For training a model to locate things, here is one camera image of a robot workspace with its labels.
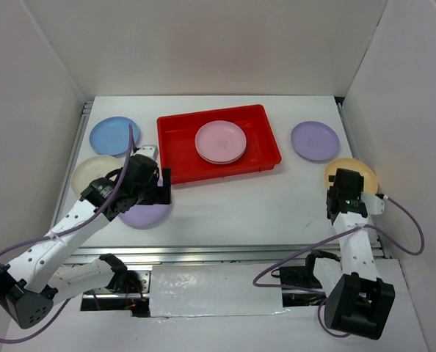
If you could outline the purple plate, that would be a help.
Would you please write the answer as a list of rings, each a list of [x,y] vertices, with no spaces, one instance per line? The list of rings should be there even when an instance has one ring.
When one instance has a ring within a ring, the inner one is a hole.
[[[135,205],[127,212],[121,213],[118,217],[124,224],[141,229],[159,223],[167,216],[171,208],[172,204]]]
[[[291,131],[291,146],[305,160],[321,163],[334,159],[340,152],[337,133],[317,121],[304,121]]]

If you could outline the cream white plate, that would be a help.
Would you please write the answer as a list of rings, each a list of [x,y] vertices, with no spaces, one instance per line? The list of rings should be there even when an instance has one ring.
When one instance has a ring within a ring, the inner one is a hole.
[[[97,155],[81,162],[73,171],[70,186],[79,198],[83,190],[93,181],[119,169],[122,161],[110,155]]]

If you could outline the blue plate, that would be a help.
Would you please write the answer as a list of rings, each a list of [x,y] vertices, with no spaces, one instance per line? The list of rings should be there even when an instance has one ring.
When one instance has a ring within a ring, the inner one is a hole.
[[[212,164],[230,164],[239,160],[244,155],[245,150],[237,150],[234,152],[218,151],[218,150],[197,150],[198,155],[205,161]]]
[[[100,155],[120,156],[128,150],[129,127],[134,141],[140,138],[140,129],[127,117],[109,117],[100,121],[90,132],[90,146]]]

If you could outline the pink plate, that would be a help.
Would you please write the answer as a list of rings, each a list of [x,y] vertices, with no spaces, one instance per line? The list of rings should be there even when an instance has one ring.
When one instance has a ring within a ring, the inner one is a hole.
[[[218,150],[230,152],[246,150],[247,137],[235,123],[215,120],[199,128],[195,135],[196,150]]]

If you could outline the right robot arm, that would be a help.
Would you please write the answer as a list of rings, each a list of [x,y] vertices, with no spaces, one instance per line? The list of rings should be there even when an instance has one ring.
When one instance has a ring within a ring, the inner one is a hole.
[[[395,299],[392,284],[382,280],[368,236],[371,215],[385,203],[364,192],[364,178],[356,171],[337,169],[328,177],[327,218],[339,234],[340,258],[312,251],[302,270],[305,283],[321,286],[325,295],[324,324],[339,335],[378,340]]]

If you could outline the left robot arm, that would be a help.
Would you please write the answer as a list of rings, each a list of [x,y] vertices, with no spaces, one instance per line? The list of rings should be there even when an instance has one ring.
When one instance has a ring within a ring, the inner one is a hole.
[[[171,203],[171,171],[135,154],[125,168],[93,180],[68,214],[36,244],[0,263],[0,305],[22,329],[41,322],[52,307],[88,290],[118,293],[138,276],[113,254],[76,267],[65,261],[91,236],[135,205]]]

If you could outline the red plastic bin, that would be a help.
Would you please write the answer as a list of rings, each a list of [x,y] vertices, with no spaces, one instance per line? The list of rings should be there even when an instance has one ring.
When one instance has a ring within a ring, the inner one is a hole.
[[[282,160],[260,104],[164,116],[156,126],[173,184],[267,171]]]

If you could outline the white foil cover panel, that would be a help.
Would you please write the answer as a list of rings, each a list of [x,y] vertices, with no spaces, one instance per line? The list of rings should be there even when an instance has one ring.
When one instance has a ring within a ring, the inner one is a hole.
[[[264,264],[155,265],[150,315],[155,318],[259,316],[284,312],[280,288],[256,287]]]

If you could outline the aluminium front rail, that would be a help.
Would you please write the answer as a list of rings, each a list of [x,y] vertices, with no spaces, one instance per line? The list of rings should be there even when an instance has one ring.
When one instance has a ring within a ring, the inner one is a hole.
[[[246,263],[260,261],[275,263],[303,248],[303,245],[90,247],[76,250],[65,263],[67,265],[88,264],[102,254],[113,254],[129,265]]]

